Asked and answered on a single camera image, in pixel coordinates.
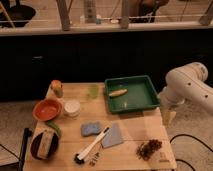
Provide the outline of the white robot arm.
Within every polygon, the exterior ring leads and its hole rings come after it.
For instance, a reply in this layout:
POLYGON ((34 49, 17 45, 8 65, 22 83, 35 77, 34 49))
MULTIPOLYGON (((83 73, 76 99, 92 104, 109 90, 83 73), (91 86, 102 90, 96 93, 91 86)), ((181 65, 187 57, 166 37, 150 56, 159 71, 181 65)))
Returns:
POLYGON ((213 115, 213 87, 205 84, 208 78, 206 66, 192 62, 170 70, 166 86, 158 94, 162 122, 168 126, 176 116, 175 107, 190 100, 213 115))

